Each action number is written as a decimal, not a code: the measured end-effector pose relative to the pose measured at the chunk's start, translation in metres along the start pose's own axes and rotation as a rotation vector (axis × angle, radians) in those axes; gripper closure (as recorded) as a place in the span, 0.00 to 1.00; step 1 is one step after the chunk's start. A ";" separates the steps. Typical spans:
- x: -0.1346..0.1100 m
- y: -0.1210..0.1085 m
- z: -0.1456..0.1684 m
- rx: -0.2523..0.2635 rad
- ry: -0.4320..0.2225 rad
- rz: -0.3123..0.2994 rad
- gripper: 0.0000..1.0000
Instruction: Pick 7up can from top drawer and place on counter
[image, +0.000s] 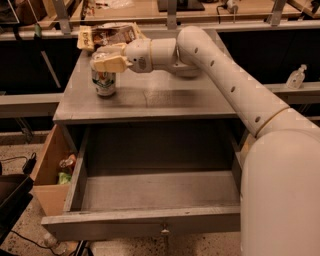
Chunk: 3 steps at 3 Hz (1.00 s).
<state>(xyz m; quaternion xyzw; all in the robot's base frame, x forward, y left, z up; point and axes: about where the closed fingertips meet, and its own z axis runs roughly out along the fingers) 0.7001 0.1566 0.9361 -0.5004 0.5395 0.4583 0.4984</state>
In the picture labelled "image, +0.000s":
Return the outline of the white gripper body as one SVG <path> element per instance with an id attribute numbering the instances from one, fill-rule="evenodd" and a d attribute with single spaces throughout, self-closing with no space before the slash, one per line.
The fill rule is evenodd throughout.
<path id="1" fill-rule="evenodd" d="M 125 54 L 131 63 L 130 69 L 136 73 L 149 73 L 152 71 L 151 64 L 151 40 L 137 39 L 130 42 Z"/>

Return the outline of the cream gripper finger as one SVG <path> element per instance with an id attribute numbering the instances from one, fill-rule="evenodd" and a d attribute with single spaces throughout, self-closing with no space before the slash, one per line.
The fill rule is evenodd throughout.
<path id="1" fill-rule="evenodd" d="M 95 51 L 95 53 L 107 55 L 114 54 L 123 56 L 125 53 L 126 46 L 126 43 L 117 43 L 112 45 L 101 46 Z"/>
<path id="2" fill-rule="evenodd" d="M 92 56 L 90 65 L 97 72 L 122 73 L 132 63 L 126 57 L 118 54 L 98 53 Z"/>

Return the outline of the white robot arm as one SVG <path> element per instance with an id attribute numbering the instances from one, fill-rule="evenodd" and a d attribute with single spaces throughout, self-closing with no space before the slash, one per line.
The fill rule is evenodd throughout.
<path id="1" fill-rule="evenodd" d="M 243 70 L 201 28 L 99 48 L 98 72 L 205 72 L 256 141 L 242 169 L 241 255 L 320 255 L 320 128 Z"/>

